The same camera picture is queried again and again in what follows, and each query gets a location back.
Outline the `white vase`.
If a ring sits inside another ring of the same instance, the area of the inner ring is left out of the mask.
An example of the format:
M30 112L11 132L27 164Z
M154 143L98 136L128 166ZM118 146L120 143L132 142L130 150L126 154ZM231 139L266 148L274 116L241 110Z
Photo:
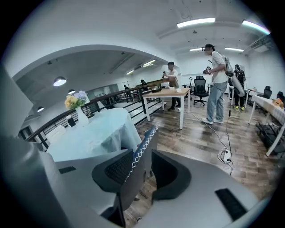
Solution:
M79 107L75 108L75 110L77 112L78 124L80 126L87 126L89 124L89 119L84 114L84 112L82 111L81 107L79 106Z

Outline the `long white table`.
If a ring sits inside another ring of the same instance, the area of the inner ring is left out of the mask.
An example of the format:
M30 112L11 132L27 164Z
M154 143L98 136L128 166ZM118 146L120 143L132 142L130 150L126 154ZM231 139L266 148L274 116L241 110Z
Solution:
M280 124L282 124L281 129L278 135L276 136L276 139L274 140L271 147L268 149L266 153L266 156L270 156L273 153L278 142L280 141L283 135L283 132L285 130L285 112L281 109L281 107L274 105L273 100L271 99L253 95L252 101L253 101L253 106L252 106L252 111L250 114L248 124L251 124L251 120L252 120L252 117L253 117L253 114L256 108L256 104L258 104L259 106L261 106L263 109L265 109L268 112L266 119L268 119L268 116L271 115L276 120L278 120Z

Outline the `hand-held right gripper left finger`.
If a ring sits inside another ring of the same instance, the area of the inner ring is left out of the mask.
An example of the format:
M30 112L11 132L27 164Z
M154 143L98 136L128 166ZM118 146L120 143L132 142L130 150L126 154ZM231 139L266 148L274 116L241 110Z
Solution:
M133 150L56 162L61 177L72 193L97 214L116 205L133 160Z

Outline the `white power strip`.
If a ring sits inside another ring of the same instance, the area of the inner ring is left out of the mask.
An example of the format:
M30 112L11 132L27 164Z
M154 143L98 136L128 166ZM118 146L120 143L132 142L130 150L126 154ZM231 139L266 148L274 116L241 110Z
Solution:
M229 164L231 162L232 160L231 157L232 157L231 151L225 147L218 154L218 159L225 164Z

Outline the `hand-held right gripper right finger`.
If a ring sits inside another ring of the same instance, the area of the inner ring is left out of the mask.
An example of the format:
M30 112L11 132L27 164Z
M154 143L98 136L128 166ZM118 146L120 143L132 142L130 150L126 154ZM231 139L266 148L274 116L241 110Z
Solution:
M265 201L214 165L152 151L157 189L138 228L250 228Z

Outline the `blue upholstered chair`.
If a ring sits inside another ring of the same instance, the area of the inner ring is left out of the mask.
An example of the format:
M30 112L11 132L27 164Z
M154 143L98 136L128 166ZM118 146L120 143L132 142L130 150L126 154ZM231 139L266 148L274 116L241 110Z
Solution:
M127 151L120 158L103 163L106 180L100 187L116 193L115 210L108 220L126 227L123 212L127 210L148 176L152 176L152 150L157 149L159 128L154 126L145 132L145 138L135 152Z

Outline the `wooden table white legs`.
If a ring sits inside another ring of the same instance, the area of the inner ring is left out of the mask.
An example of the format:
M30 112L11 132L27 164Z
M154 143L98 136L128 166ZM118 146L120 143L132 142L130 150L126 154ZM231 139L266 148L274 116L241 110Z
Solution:
M179 128L183 128L183 119L184 119L184 96L187 95L187 113L190 113L190 88L181 88L181 92L176 92L175 90L162 89L157 93L148 93L142 96L144 101L144 106L146 110L147 120L150 122L150 111L147 103L147 98L160 98L162 101L162 110L164 110L164 98L180 98L181 107L180 107L180 122Z

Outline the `black folded cart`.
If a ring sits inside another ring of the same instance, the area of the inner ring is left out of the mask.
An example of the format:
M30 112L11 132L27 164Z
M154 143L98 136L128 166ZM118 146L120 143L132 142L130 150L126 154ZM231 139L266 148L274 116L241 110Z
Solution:
M268 124L261 124L258 122L256 124L257 127L257 135L261 138L263 143L267 148L270 148L278 134L280 133L281 126L276 124L268 123ZM280 140L278 141L275 149L273 150L273 155L283 154L285 153L285 130L282 133Z

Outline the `black metal railing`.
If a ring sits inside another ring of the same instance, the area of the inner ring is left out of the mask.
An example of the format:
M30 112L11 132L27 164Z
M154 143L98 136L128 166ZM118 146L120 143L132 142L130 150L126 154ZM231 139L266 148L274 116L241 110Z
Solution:
M91 118L97 112L121 107L128 111L134 124L137 125L145 118L145 104L150 105L149 108L151 114L161 109L162 103L160 98L148 98L146 101L143 100L143 95L151 93L151 90L156 88L160 89L161 85L159 83L153 83L104 95L84 104L81 107L81 110L87 118ZM44 150L47 150L50 143L46 138L46 135L59 125L66 128L68 126L66 117L69 115L76 123L78 122L78 114L76 111L68 110L48 121L35 132L32 132L30 127L21 129L18 136L26 141L39 143L43 146Z

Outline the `yellow and purple flowers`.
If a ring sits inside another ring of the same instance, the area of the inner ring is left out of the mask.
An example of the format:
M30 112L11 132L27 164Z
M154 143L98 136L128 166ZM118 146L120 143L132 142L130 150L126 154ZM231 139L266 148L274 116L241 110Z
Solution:
M67 95L64 104L68 110L76 109L85 105L87 98L87 93L85 91L79 91L72 95Z

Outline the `ceiling tube light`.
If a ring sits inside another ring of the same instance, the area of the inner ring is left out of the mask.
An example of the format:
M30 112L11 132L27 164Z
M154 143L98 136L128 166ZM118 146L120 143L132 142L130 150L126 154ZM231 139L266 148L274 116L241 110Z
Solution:
M259 32L262 32L266 35L269 35L271 33L267 28L262 27L258 24L255 24L255 23L247 21L247 20L243 20L242 25L250 27L250 28L255 29L255 30L258 30Z
M215 20L216 20L215 18L202 18L202 19L180 22L180 23L177 23L176 25L178 28L183 28L183 27L192 26L196 24L214 23Z

